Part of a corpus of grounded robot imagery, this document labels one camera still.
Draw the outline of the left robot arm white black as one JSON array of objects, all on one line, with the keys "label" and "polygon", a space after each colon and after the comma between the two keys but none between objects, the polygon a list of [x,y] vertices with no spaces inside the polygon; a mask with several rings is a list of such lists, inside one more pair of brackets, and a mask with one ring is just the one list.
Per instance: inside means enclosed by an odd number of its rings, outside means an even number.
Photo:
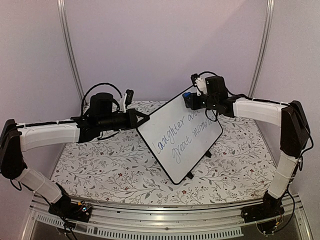
[{"label": "left robot arm white black", "polygon": [[129,91],[120,101],[115,100],[112,94],[102,92],[90,98],[88,109],[82,109],[79,116],[66,120],[29,124],[7,120],[0,136],[0,173],[44,197],[63,217],[70,217],[75,210],[67,193],[28,166],[24,154],[55,145],[100,141],[103,140],[102,133],[107,131],[117,133],[136,129],[150,117],[130,108],[131,102]]}]

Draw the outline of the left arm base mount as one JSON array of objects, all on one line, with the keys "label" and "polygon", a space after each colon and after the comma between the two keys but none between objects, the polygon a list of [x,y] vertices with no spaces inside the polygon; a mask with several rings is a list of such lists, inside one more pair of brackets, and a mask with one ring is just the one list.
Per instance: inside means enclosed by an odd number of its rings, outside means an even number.
[{"label": "left arm base mount", "polygon": [[88,223],[92,210],[93,206],[91,203],[84,201],[73,203],[70,200],[59,200],[50,205],[48,212],[64,219]]}]

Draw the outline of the blue whiteboard eraser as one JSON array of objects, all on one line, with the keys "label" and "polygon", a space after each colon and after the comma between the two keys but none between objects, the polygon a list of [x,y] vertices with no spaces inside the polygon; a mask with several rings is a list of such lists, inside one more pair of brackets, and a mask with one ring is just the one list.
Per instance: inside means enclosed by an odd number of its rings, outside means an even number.
[{"label": "blue whiteboard eraser", "polygon": [[193,94],[191,92],[185,92],[182,94],[185,106],[189,109],[193,107]]}]

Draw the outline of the white whiteboard black frame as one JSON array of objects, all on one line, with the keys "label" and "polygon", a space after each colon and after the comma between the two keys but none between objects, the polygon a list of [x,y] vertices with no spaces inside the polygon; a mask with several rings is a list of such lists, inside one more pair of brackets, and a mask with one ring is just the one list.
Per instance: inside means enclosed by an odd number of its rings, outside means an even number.
[{"label": "white whiteboard black frame", "polygon": [[223,133],[213,113],[186,107],[183,94],[163,104],[137,128],[170,181],[178,185]]}]

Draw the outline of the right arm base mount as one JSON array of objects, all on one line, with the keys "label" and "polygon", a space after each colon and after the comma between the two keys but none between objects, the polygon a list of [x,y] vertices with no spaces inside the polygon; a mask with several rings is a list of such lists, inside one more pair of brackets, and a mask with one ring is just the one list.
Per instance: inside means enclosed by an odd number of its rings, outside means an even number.
[{"label": "right arm base mount", "polygon": [[281,199],[263,199],[260,204],[243,207],[240,216],[245,223],[255,222],[260,233],[270,235],[274,234],[282,223],[284,213]]}]

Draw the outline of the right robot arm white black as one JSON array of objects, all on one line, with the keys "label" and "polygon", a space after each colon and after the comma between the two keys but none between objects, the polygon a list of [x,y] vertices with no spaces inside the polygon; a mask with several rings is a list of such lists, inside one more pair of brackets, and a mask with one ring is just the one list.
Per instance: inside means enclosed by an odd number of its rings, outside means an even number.
[{"label": "right robot arm white black", "polygon": [[262,218],[269,218],[278,210],[277,201],[288,192],[297,171],[303,169],[303,155],[312,149],[307,144],[314,142],[301,102],[277,102],[231,93],[224,78],[212,72],[206,78],[194,73],[190,79],[196,92],[183,94],[187,108],[213,111],[215,117],[248,118],[280,128],[280,157],[273,180],[263,196],[264,203],[258,208]]}]

